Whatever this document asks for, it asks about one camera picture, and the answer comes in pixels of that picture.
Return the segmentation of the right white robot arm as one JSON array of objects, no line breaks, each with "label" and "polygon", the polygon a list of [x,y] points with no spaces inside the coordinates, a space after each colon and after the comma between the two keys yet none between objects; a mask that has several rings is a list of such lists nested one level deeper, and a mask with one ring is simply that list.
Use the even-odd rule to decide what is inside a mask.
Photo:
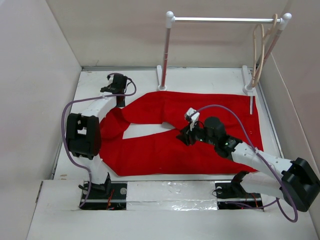
[{"label": "right white robot arm", "polygon": [[307,212],[320,193],[320,180],[307,160],[295,160],[270,155],[234,136],[227,134],[217,117],[208,117],[201,126],[188,117],[177,139],[186,146],[202,142],[213,146],[218,156],[234,163],[251,167],[265,175],[266,181],[248,171],[237,173],[232,179],[231,191],[237,197],[253,192],[255,185],[263,194],[285,200],[295,210]]}]

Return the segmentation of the silver tape strip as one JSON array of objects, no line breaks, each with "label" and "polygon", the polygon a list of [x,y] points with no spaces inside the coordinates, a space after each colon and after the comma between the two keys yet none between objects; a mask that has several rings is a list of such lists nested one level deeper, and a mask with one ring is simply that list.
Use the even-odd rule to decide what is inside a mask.
[{"label": "silver tape strip", "polygon": [[128,211],[215,211],[214,181],[130,181]]}]

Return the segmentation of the white clothes rack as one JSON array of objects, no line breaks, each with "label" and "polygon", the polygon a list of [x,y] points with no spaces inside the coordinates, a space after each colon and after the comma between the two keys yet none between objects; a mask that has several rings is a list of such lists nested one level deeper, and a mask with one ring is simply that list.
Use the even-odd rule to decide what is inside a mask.
[{"label": "white clothes rack", "polygon": [[[157,77],[158,77],[158,90],[167,90],[166,86],[166,76],[168,68],[168,56],[169,56],[169,44],[171,29],[174,23],[226,23],[226,24],[263,24],[264,29],[267,30],[272,25],[272,18],[236,18],[236,17],[178,17],[175,16],[172,11],[166,13],[165,21],[165,41],[164,41],[164,51],[163,51],[163,61],[162,65],[156,67]],[[281,17],[278,16],[277,24],[274,32],[271,34],[269,39],[265,44],[265,58],[264,64],[269,58],[272,50],[274,49],[276,43],[278,42],[281,34],[287,27],[288,23],[292,19],[292,14],[287,12]],[[245,95],[252,97],[254,95],[254,88],[250,87],[252,73],[248,72],[248,67],[246,65],[242,66],[242,79],[243,79],[243,89]]]}]

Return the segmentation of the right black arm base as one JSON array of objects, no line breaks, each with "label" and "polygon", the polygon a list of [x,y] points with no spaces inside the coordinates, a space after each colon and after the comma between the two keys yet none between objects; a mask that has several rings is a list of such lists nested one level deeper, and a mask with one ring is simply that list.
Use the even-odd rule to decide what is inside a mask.
[{"label": "right black arm base", "polygon": [[217,198],[219,210],[255,209],[263,206],[262,197],[259,193],[246,192],[240,185],[248,171],[241,171],[232,180],[216,181],[212,195]]}]

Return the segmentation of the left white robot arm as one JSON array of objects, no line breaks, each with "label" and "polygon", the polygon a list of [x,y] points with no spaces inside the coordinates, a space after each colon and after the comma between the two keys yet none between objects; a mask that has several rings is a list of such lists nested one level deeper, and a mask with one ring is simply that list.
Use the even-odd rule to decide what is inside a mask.
[{"label": "left white robot arm", "polygon": [[77,158],[78,164],[89,169],[91,191],[100,198],[111,194],[110,177],[99,156],[102,147],[100,123],[106,114],[125,106],[125,93],[132,80],[121,73],[110,73],[110,84],[100,89],[98,97],[80,113],[70,113],[66,121],[66,146],[69,153]]}]

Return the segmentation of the wooden clothes hanger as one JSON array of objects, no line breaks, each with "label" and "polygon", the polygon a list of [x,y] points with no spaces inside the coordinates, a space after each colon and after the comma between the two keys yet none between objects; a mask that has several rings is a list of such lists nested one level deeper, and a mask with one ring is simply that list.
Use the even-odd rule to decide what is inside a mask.
[{"label": "wooden clothes hanger", "polygon": [[271,34],[275,31],[277,25],[278,15],[275,13],[272,16],[272,25],[265,30],[263,23],[258,23],[254,26],[252,32],[253,41],[253,71],[250,81],[250,87],[255,88],[261,78],[262,70],[265,63],[265,48],[266,42],[270,38]]}]

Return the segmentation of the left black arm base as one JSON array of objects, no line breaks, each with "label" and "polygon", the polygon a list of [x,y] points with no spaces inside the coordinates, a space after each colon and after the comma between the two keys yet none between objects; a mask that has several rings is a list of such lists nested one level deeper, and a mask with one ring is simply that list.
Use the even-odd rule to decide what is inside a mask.
[{"label": "left black arm base", "polygon": [[128,186],[126,182],[111,182],[106,189],[103,186],[98,187],[97,184],[92,184],[88,198],[83,203],[88,186],[88,183],[85,183],[84,186],[79,185],[79,188],[82,190],[80,200],[81,210],[126,210]]}]

